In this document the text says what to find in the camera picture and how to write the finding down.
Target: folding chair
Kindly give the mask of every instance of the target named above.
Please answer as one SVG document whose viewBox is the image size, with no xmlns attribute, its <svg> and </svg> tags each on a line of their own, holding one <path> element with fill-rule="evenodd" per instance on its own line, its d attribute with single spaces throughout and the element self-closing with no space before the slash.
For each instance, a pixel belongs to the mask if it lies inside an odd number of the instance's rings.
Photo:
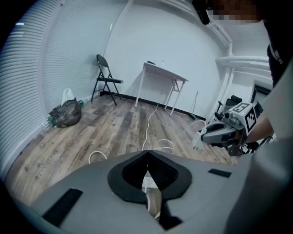
<svg viewBox="0 0 293 234">
<path fill-rule="evenodd" d="M 121 97 L 120 97 L 120 94 L 119 94 L 119 92 L 118 92 L 118 90 L 117 90 L 117 87 L 116 87 L 115 83 L 117 83 L 117 84 L 123 84 L 123 81 L 122 81 L 122 80 L 116 80 L 116 79 L 113 79 L 113 77 L 112 77 L 112 75 L 111 75 L 111 72 L 110 72 L 110 68 L 109 68 L 109 66 L 108 66 L 108 63 L 107 63 L 106 59 L 105 59 L 102 55 L 100 55 L 100 54 L 97 55 L 97 61 L 98 61 L 98 65 L 99 65 L 99 68 L 100 68 L 100 74 L 99 74 L 99 76 L 97 77 L 96 85 L 95 85 L 95 88 L 93 89 L 92 99 L 93 99 L 93 95 L 95 94 L 95 92 L 99 92 L 99 91 L 101 91 L 101 90 L 104 91 L 104 90 L 105 90 L 105 87 L 107 86 L 107 88 L 108 88 L 108 90 L 109 90 L 109 93 L 110 93 L 110 95 L 111 95 L 111 97 L 112 97 L 112 99 L 113 99 L 115 105 L 117 105 L 117 103 L 116 103 L 116 101 L 115 101 L 115 99 L 114 99 L 114 96 L 115 96 L 116 94 L 118 94 L 118 96 L 119 96 L 120 99 L 121 99 Z M 102 67 L 106 67 L 106 68 L 108 68 L 108 70 L 109 70 L 109 76 L 108 76 L 107 78 L 105 78 L 105 76 L 104 76 L 104 74 L 103 74 Z M 105 82 L 104 88 L 102 88 L 102 89 L 100 89 L 100 90 L 96 90 L 96 87 L 97 87 L 98 81 L 104 81 L 104 82 Z M 114 84 L 117 93 L 115 93 L 114 95 L 111 93 L 111 91 L 110 91 L 110 89 L 109 89 L 109 86 L 108 86 L 107 82 L 110 82 L 110 83 L 113 83 L 113 84 Z"/>
</svg>

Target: power cord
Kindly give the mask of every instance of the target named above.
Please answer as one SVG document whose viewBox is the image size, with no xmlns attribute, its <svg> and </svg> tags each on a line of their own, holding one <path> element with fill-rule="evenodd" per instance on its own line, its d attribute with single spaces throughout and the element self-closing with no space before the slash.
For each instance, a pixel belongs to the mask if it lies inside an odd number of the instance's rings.
<svg viewBox="0 0 293 234">
<path fill-rule="evenodd" d="M 95 154 L 95 153 L 100 153 L 101 155 L 104 156 L 105 159 L 108 159 L 107 156 L 106 156 L 102 151 L 98 151 L 98 150 L 97 150 L 97 151 L 93 151 L 93 152 L 91 152 L 90 156 L 88 156 L 88 163 L 89 163 L 89 164 L 91 164 L 91 157 L 92 157 L 92 155 Z"/>
<path fill-rule="evenodd" d="M 147 194 L 146 194 L 146 198 L 147 198 L 147 211 L 150 212 L 151 199 L 150 199 L 150 197 Z"/>
<path fill-rule="evenodd" d="M 150 127 L 150 119 L 151 119 L 152 115 L 153 115 L 156 111 L 157 111 L 157 108 L 154 110 L 154 112 L 150 115 L 149 119 L 147 120 L 146 140 L 145 140 L 145 142 L 144 142 L 143 145 L 142 145 L 142 151 L 143 151 L 143 149 L 144 149 L 144 147 L 145 147 L 145 143 L 147 142 L 147 131 L 148 131 L 148 128 Z"/>
<path fill-rule="evenodd" d="M 178 136 L 180 136 L 180 135 L 182 135 L 183 133 L 185 133 L 186 132 L 186 130 L 188 129 L 188 128 L 190 128 L 193 124 L 195 124 L 196 122 L 202 122 L 202 123 L 204 123 L 205 124 L 205 127 L 204 128 L 206 128 L 206 122 L 205 121 L 203 121 L 203 120 L 197 120 L 197 121 L 195 121 L 195 122 L 193 122 L 193 123 L 191 123 L 182 133 L 180 133 Z"/>
<path fill-rule="evenodd" d="M 155 216 L 155 219 L 157 219 L 158 217 L 160 217 L 161 215 L 161 211 Z"/>
<path fill-rule="evenodd" d="M 160 142 L 160 141 L 168 141 L 172 144 L 173 148 L 171 147 L 156 147 L 156 145 Z M 156 143 L 155 143 L 155 146 L 154 146 L 154 150 L 160 150 L 160 149 L 171 149 L 172 150 L 172 153 L 175 152 L 175 147 L 172 143 L 172 141 L 168 140 L 168 139 L 161 139 L 161 140 L 158 140 Z"/>
</svg>

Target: white plastic bag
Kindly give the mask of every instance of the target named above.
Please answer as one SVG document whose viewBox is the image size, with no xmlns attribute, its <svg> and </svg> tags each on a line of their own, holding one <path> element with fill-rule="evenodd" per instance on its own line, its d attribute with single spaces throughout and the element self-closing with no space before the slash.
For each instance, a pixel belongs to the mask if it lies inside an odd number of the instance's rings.
<svg viewBox="0 0 293 234">
<path fill-rule="evenodd" d="M 71 91 L 70 88 L 66 88 L 64 89 L 63 91 L 63 96 L 62 96 L 62 103 L 61 103 L 61 106 L 68 100 L 73 100 L 74 99 L 74 95 Z"/>
</svg>

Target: white desk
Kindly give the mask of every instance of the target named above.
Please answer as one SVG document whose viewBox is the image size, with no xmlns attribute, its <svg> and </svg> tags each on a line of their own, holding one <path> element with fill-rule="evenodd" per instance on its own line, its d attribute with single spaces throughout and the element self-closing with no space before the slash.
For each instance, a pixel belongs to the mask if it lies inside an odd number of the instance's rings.
<svg viewBox="0 0 293 234">
<path fill-rule="evenodd" d="M 164 78 L 167 78 L 167 79 L 171 80 L 173 86 L 172 86 L 172 89 L 171 89 L 171 91 L 169 93 L 168 100 L 167 100 L 167 103 L 165 105 L 165 110 L 166 110 L 166 108 L 168 106 L 168 103 L 169 103 L 169 100 L 170 100 L 170 97 L 171 97 L 173 91 L 178 92 L 178 96 L 177 96 L 176 101 L 174 103 L 173 109 L 172 109 L 172 111 L 170 113 L 170 116 L 171 116 L 173 114 L 173 111 L 174 111 L 174 108 L 176 106 L 176 103 L 177 103 L 177 101 L 178 101 L 178 99 L 180 97 L 180 94 L 181 94 L 181 91 L 183 89 L 183 86 L 184 86 L 185 82 L 187 82 L 189 80 L 187 80 L 187 79 L 185 79 L 185 78 L 183 78 L 183 77 L 181 77 L 181 76 L 179 76 L 177 74 L 174 74 L 173 72 L 170 72 L 168 70 L 160 68 L 160 67 L 158 67 L 156 65 L 149 64 L 149 63 L 144 63 L 143 64 L 143 72 L 142 72 L 142 76 L 141 76 L 141 83 L 139 85 L 139 89 L 138 89 L 138 93 L 137 93 L 137 97 L 136 97 L 135 107 L 137 107 L 139 95 L 141 93 L 142 82 L 143 82 L 143 79 L 144 79 L 146 73 L 147 74 L 156 74 L 159 77 L 164 77 Z M 178 83 L 177 83 L 178 81 L 182 82 L 182 86 L 181 86 L 180 89 L 178 87 Z"/>
</svg>

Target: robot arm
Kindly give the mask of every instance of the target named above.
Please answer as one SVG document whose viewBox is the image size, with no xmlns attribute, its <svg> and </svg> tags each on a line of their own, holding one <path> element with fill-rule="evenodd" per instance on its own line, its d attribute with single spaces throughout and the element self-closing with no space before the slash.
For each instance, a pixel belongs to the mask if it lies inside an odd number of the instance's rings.
<svg viewBox="0 0 293 234">
<path fill-rule="evenodd" d="M 236 132 L 247 138 L 256 124 L 256 114 L 251 103 L 241 102 L 229 109 L 219 122 L 207 126 L 201 141 L 213 146 L 225 147 L 231 156 L 235 156 L 238 146 L 234 144 Z"/>
</svg>

